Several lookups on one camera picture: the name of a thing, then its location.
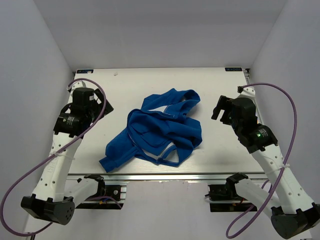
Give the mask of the blue zip jacket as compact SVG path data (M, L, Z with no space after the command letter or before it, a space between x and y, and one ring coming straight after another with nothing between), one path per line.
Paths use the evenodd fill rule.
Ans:
M188 116L200 101L192 89L172 88L146 97L141 108L128 114L124 130L107 144L100 165L111 172L138 158L155 165L180 166L202 143L200 122Z

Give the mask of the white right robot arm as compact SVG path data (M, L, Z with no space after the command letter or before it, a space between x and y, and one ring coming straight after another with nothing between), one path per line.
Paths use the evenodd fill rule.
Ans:
M236 173L226 179L226 195L250 201L258 212L264 212L273 228L283 239L290 239L320 222L320 206L303 190L290 166L283 160L278 140L272 130L258 123L256 106L247 97L235 99L220 96L213 109L216 120L230 125L239 142L263 169L272 190L266 192L244 173Z

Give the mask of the blue corner label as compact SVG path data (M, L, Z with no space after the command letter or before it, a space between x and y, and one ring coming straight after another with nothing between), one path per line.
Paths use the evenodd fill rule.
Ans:
M76 74L92 74L93 72L93 69L78 69Z
M226 72L242 72L241 67L225 67L224 68Z

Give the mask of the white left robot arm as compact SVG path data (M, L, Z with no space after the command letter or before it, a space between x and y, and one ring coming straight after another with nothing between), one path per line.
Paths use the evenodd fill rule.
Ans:
M104 179L98 174L87 174L74 187L65 190L75 153L86 131L96 120L113 111L100 89L78 87L71 91L71 102L65 105L53 129L52 158L30 196L21 200L21 207L39 220L66 225L75 208L89 198L105 196Z

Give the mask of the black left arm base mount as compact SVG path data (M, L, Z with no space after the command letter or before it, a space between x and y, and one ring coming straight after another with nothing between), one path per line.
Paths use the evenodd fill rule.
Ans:
M81 203L76 209L86 210L120 210L126 199L126 185L106 185L105 196L109 198L99 198Z

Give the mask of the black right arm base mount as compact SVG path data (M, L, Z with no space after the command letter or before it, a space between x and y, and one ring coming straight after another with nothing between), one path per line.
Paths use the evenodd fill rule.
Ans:
M245 198L229 193L223 184L208 185L204 198L209 202L211 213L243 213L252 206Z

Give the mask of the blue left corner label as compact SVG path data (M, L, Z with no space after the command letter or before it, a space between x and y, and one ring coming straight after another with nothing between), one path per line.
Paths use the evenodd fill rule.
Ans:
M78 69L76 74L92 74L93 72L93 69Z

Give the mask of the blue right corner label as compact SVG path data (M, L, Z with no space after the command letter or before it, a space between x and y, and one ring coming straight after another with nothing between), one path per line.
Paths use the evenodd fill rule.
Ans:
M241 67L225 67L224 68L226 72L242 72Z

